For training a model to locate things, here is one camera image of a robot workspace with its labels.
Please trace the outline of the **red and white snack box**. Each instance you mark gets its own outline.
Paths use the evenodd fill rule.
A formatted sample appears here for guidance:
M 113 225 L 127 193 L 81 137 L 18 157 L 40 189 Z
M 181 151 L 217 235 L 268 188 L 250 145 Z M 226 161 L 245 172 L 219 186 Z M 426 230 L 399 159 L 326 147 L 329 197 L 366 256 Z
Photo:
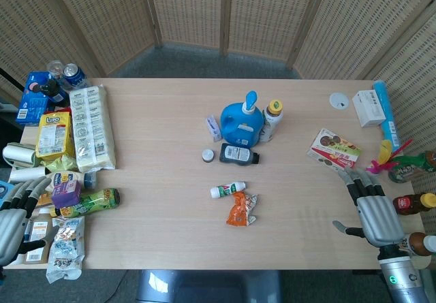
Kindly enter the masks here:
M 307 155 L 337 172 L 346 167 L 354 167 L 361 152 L 361 149 L 350 141 L 323 128 L 315 137 Z

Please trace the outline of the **white bottle with dark cap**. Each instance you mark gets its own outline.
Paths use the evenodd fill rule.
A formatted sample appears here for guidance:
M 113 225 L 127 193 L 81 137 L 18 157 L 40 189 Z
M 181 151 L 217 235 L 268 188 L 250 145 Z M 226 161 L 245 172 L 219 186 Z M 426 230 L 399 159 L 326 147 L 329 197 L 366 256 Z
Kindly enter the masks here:
M 60 171 L 53 172 L 47 175 L 50 179 L 50 184 L 46 187 L 46 191 L 52 193 L 53 189 L 71 180 L 76 180 L 80 183 L 82 189 L 94 189 L 97 186 L 96 172 L 73 172 L 73 171 Z

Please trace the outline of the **brown bottle with yellow cap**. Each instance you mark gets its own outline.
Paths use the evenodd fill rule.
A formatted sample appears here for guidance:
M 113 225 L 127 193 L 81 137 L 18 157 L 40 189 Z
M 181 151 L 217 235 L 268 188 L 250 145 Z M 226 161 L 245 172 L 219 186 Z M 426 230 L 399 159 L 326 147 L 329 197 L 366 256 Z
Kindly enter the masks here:
M 436 194 L 421 193 L 396 197 L 392 201 L 399 215 L 412 215 L 436 208 Z

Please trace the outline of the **wooden folding screen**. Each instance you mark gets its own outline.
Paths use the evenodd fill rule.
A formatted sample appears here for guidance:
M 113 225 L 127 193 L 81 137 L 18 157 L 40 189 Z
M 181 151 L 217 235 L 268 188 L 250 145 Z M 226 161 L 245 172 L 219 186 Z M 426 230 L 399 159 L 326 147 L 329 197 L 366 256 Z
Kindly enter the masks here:
M 385 80 L 400 137 L 436 148 L 436 0 L 0 0 L 0 98 L 51 60 L 107 76 L 169 42 Z

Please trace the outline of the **white paper roll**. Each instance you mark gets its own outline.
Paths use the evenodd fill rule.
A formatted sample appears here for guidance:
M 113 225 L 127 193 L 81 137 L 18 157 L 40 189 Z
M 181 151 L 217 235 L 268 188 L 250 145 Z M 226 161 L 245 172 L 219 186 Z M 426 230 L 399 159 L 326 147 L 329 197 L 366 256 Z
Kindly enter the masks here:
M 50 172 L 44 166 L 15 169 L 10 173 L 9 182 L 12 184 L 17 184 L 20 182 L 26 182 L 28 180 L 35 180 L 49 173 Z

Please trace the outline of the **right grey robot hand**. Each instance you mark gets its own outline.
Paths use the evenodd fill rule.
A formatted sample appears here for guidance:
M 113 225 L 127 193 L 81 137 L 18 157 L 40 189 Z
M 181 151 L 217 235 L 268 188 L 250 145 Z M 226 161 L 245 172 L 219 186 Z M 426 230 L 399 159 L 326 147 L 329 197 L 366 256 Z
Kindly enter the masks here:
M 405 236 L 393 203 L 381 183 L 370 172 L 346 167 L 337 172 L 345 184 L 360 219 L 360 227 L 348 227 L 340 221 L 332 224 L 343 234 L 364 238 L 374 247 L 398 244 Z

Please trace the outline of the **white cardboard box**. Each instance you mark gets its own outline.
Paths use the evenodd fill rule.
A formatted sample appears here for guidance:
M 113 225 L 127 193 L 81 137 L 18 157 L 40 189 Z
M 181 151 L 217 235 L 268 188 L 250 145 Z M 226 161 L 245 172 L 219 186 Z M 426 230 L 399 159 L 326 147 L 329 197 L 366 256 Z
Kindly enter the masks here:
M 358 91 L 352 101 L 362 128 L 378 126 L 386 120 L 375 90 Z

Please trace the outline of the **long cream tissue package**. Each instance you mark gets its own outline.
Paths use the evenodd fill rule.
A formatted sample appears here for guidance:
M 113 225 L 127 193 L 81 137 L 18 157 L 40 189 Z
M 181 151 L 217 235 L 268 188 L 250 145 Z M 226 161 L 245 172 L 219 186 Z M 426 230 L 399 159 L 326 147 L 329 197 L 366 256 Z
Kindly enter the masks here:
M 82 173 L 116 168 L 112 126 L 102 85 L 72 91 L 69 95 L 76 163 Z

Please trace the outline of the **tea bottle with yellow cap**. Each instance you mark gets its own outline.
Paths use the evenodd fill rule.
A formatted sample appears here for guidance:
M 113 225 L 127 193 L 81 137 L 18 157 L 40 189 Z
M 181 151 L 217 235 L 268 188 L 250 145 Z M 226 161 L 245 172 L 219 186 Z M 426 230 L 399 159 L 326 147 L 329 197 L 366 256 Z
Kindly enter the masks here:
M 263 109 L 264 126 L 260 132 L 259 141 L 269 142 L 283 118 L 283 103 L 278 99 L 271 100 Z

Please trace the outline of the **green chip bag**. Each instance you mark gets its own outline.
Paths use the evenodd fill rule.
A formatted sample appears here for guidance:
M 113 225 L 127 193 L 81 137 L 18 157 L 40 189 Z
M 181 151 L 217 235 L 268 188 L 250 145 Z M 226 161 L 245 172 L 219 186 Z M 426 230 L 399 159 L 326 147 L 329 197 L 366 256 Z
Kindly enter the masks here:
M 64 208 L 51 208 L 51 217 L 75 218 L 102 210 L 116 208 L 121 201 L 118 189 L 106 188 L 94 193 L 81 194 L 79 203 Z

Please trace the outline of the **dark cola bottle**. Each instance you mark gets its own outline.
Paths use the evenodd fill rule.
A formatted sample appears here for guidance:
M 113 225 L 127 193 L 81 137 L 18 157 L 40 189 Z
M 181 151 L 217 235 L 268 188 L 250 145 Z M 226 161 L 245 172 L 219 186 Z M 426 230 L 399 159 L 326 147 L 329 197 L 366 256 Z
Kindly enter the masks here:
M 49 79 L 46 83 L 41 84 L 40 91 L 56 106 L 68 107 L 69 95 L 60 87 L 56 80 Z

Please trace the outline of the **clear plastic cup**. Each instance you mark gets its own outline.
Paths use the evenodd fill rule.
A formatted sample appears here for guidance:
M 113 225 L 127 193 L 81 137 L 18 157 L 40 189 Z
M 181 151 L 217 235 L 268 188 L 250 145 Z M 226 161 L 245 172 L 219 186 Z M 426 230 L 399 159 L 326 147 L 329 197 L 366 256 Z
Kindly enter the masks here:
M 46 64 L 46 69 L 53 78 L 63 77 L 64 64 L 59 60 L 53 60 Z

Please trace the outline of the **light blue cylindrical tube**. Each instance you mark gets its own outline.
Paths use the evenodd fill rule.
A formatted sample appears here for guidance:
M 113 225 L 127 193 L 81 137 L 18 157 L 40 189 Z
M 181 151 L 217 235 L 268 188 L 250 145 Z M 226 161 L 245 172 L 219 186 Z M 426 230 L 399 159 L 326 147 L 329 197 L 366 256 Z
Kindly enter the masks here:
M 376 80 L 373 83 L 373 89 L 377 94 L 381 108 L 386 117 L 385 121 L 380 124 L 381 130 L 384 134 L 384 139 L 390 140 L 392 142 L 393 149 L 396 150 L 400 147 L 400 140 L 394 121 L 394 115 L 392 112 L 392 106 L 390 103 L 386 83 L 383 80 Z

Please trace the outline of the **blue Oreo cookie box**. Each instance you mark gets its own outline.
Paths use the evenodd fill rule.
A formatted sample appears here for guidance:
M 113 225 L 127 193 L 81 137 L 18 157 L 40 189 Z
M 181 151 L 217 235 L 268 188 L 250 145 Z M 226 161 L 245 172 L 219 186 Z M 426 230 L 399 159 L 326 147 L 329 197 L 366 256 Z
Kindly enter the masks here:
M 47 71 L 29 73 L 16 115 L 16 122 L 19 125 L 38 126 L 41 115 L 47 111 L 53 111 L 54 104 L 45 94 L 33 92 L 35 85 L 47 83 L 50 77 Z

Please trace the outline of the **orange crumpled snack bag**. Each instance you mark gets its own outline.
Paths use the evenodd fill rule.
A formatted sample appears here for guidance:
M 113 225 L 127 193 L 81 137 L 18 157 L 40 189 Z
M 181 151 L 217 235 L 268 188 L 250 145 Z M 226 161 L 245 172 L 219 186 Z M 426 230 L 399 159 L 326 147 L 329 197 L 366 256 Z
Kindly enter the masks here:
M 258 197 L 247 195 L 243 191 L 234 193 L 233 197 L 234 206 L 229 212 L 226 224 L 235 227 L 249 226 L 256 220 L 256 217 L 251 215 L 251 211 L 255 208 Z

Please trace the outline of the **colourful feather shuttlecock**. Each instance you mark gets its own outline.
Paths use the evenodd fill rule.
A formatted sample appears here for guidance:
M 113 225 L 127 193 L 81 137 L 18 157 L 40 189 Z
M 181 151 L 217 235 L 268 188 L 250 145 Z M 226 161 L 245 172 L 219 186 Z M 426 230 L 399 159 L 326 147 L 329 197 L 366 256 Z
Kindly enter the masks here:
M 399 163 L 394 162 L 393 159 L 398 156 L 403 150 L 408 147 L 412 142 L 413 138 L 409 139 L 401 145 L 398 149 L 393 149 L 393 143 L 391 140 L 382 140 L 379 147 L 379 154 L 376 160 L 372 160 L 366 171 L 372 174 L 380 174 L 382 171 L 391 171 L 393 167 L 397 166 Z

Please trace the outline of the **blue drink can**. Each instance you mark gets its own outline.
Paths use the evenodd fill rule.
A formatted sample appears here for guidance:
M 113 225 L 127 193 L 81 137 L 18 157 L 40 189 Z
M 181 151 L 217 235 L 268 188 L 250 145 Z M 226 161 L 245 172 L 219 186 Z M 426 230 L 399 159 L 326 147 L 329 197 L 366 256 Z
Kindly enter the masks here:
M 64 67 L 63 76 L 74 89 L 83 89 L 88 86 L 86 75 L 74 63 L 68 63 Z

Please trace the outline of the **dark bottle with white label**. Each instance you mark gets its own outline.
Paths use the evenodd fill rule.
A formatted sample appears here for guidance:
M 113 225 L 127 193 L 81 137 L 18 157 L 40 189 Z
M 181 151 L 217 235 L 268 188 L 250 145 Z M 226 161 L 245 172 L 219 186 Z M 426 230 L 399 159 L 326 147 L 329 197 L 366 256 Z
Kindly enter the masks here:
M 228 143 L 221 145 L 219 160 L 222 163 L 233 163 L 236 165 L 258 164 L 260 155 L 249 148 L 233 146 Z

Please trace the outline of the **light green crumpled bag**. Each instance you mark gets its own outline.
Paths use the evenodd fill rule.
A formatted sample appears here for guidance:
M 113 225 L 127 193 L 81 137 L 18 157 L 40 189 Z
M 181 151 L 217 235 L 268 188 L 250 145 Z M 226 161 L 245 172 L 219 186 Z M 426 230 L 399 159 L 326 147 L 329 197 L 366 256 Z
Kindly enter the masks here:
M 40 165 L 43 165 L 50 172 L 79 171 L 76 159 L 69 155 L 62 155 L 53 161 L 41 160 Z

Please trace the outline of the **yellow Lipo biscuit bag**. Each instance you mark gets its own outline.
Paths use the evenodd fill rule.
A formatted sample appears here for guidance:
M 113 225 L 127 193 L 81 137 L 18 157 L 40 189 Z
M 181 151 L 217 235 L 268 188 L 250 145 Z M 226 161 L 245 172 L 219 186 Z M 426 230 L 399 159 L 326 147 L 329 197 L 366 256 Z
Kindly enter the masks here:
M 69 111 L 57 111 L 41 116 L 35 154 L 37 158 L 44 161 L 53 161 L 63 155 L 75 157 L 72 120 Z

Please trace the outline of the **white round desk grommet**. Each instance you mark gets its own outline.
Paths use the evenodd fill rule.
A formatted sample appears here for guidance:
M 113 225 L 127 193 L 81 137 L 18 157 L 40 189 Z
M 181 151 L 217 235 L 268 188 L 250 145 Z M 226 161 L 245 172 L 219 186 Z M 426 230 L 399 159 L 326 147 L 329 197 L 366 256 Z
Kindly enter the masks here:
M 329 102 L 337 110 L 344 110 L 349 106 L 349 99 L 344 93 L 332 93 L 329 97 Z

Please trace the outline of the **blue detergent jug with pump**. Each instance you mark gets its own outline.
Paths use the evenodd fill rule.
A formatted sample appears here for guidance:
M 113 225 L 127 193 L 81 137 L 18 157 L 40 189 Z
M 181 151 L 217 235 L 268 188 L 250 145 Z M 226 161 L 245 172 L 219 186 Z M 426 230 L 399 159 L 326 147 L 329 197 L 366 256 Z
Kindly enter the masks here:
M 257 99 L 257 93 L 249 91 L 244 102 L 232 103 L 223 109 L 221 134 L 227 143 L 252 148 L 259 142 L 264 118 L 255 105 Z

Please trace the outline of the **white lint roller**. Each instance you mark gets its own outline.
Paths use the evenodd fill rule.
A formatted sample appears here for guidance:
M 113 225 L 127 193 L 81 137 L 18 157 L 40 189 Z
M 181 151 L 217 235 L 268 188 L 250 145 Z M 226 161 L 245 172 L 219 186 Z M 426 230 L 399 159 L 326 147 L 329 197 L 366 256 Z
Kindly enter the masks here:
M 36 156 L 36 148 L 30 144 L 10 142 L 2 151 L 3 159 L 10 166 L 17 168 L 35 168 L 41 159 Z

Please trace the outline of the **brown bottle with white cap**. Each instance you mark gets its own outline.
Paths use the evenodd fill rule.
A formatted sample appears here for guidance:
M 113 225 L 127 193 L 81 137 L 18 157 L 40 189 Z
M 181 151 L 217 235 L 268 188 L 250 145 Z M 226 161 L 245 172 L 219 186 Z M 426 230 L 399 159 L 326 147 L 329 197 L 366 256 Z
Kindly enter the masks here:
M 430 256 L 436 253 L 436 236 L 422 232 L 410 233 L 399 242 L 399 248 L 410 255 Z

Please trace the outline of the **purple small box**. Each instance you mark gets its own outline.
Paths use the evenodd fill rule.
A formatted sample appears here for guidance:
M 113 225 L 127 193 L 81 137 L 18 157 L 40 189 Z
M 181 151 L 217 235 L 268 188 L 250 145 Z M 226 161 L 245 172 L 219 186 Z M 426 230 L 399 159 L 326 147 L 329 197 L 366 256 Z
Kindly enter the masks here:
M 58 209 L 74 206 L 80 203 L 81 184 L 77 180 L 69 180 L 55 186 L 51 200 Z

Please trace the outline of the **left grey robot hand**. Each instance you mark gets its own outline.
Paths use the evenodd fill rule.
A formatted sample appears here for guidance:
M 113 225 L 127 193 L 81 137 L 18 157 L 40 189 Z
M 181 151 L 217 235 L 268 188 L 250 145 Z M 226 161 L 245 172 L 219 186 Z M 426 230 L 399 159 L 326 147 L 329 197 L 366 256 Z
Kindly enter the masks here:
M 8 266 L 20 254 L 47 247 L 55 238 L 56 226 L 40 240 L 25 242 L 25 230 L 37 202 L 50 179 L 42 176 L 14 186 L 0 206 L 0 268 Z

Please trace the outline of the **silver white snack bag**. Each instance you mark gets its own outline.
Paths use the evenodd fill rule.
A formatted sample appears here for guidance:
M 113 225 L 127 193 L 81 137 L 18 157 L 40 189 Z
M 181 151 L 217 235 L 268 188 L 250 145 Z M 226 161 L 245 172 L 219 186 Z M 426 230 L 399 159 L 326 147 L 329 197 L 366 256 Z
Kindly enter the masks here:
M 47 281 L 52 284 L 57 280 L 73 281 L 82 274 L 84 251 L 84 217 L 52 220 L 57 233 L 50 247 L 46 270 Z

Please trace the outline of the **white tube with green label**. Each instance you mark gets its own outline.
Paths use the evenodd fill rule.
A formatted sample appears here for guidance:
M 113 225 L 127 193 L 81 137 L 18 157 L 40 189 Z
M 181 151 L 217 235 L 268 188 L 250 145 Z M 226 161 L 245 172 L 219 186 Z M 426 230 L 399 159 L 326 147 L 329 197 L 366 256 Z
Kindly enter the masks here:
M 218 199 L 221 197 L 226 197 L 232 195 L 238 191 L 242 191 L 246 189 L 246 183 L 243 181 L 234 181 L 226 185 L 219 185 L 217 187 L 213 187 L 210 190 L 211 197 L 213 199 Z

